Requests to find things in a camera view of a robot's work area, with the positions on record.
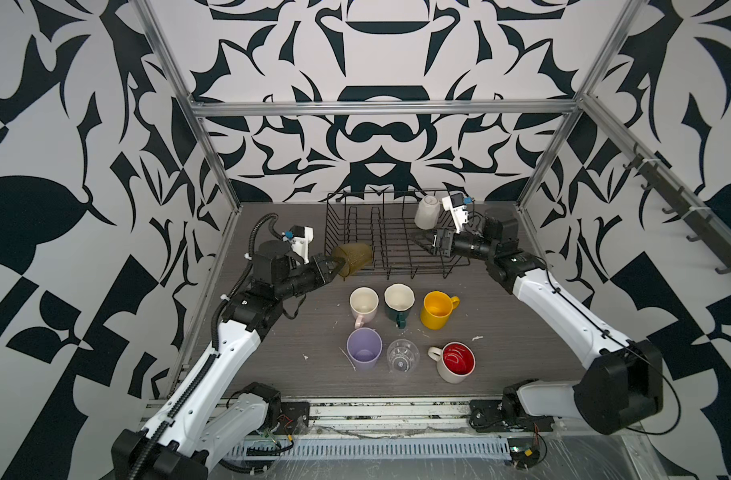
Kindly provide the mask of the white faceted mug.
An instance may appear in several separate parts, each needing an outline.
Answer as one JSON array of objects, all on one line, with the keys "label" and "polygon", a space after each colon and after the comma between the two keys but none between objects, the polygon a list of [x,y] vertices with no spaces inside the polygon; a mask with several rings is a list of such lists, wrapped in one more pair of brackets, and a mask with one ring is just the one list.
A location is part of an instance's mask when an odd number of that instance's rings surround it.
[{"label": "white faceted mug", "polygon": [[433,230],[441,214],[441,202],[432,195],[427,195],[419,201],[415,212],[415,226],[421,230]]}]

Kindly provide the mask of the olive textured glass cup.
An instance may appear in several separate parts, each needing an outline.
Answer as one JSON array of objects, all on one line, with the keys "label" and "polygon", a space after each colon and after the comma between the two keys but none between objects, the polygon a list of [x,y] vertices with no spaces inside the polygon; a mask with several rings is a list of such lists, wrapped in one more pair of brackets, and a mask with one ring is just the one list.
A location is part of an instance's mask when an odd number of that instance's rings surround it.
[{"label": "olive textured glass cup", "polygon": [[338,275],[346,279],[373,262],[373,248],[365,243],[345,243],[333,248],[331,256],[344,261]]}]

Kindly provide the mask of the lilac plastic cup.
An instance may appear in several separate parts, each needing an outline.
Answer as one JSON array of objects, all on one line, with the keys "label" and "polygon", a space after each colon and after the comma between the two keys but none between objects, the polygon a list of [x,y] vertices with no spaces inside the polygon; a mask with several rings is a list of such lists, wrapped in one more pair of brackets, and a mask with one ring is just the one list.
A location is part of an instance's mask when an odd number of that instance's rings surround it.
[{"label": "lilac plastic cup", "polygon": [[354,330],[347,338],[346,353],[356,371],[373,369],[383,352],[381,336],[371,328]]}]

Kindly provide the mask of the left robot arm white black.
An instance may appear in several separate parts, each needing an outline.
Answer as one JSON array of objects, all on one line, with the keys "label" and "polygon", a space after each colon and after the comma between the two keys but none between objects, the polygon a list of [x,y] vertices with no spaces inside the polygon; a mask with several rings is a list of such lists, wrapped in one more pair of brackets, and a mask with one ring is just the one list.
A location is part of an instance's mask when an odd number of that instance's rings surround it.
[{"label": "left robot arm white black", "polygon": [[141,430],[124,430],[115,440],[115,478],[205,479],[219,465],[253,474],[253,468],[226,458],[249,434],[277,428],[279,392],[253,382],[225,412],[212,412],[277,320],[291,318],[285,301],[305,300],[331,284],[344,266],[341,258],[310,254],[312,228],[295,225],[278,232],[277,218],[266,214],[250,230],[247,264],[210,320],[209,348]]}]

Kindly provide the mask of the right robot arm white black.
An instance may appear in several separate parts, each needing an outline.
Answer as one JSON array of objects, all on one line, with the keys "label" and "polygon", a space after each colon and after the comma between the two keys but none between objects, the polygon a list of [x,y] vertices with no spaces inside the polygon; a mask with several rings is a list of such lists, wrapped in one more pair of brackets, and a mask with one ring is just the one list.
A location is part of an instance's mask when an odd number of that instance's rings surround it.
[{"label": "right robot arm white black", "polygon": [[505,388],[499,419],[483,424],[515,426],[537,417],[583,420],[595,432],[637,432],[637,423],[663,411],[673,384],[663,356],[649,341],[633,341],[600,320],[553,279],[547,262],[519,246],[519,222],[485,216],[481,228],[439,228],[413,241],[437,257],[485,264],[489,277],[531,308],[581,362],[577,382],[525,380]]}]

